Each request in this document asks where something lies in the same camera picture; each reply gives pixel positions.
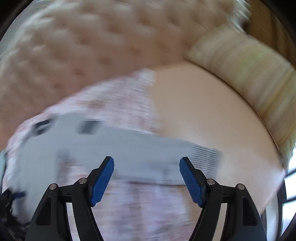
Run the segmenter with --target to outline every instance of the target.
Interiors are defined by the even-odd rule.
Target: pink patterned fabric
[[[154,72],[143,69],[131,75],[110,79],[84,88],[43,113],[25,121],[9,140],[8,165],[3,190],[17,175],[17,153],[31,127],[54,114],[76,112],[86,118],[99,119],[107,125],[155,133],[160,128],[147,88],[153,84]],[[75,160],[64,160],[58,185],[73,184],[88,176]],[[73,241],[79,241],[71,205],[68,216]],[[180,187],[131,183],[111,179],[104,197],[93,208],[105,241],[187,241],[194,229],[190,209]]]
[[[130,75],[112,78],[85,87],[80,92],[45,109],[41,114],[23,122],[9,139],[7,168],[2,189],[10,186],[17,175],[18,150],[32,126],[56,114],[78,113],[86,118],[105,121],[107,125],[145,133],[155,133],[160,128],[153,101],[147,88],[153,84],[154,72],[149,69]]]

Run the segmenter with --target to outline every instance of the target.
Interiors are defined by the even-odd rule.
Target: beige cushion
[[[17,33],[0,72],[0,123],[15,129],[99,80],[181,60],[233,0],[57,0]]]
[[[200,39],[188,59],[241,94],[264,121],[287,167],[296,140],[296,71],[290,62],[228,26]]]

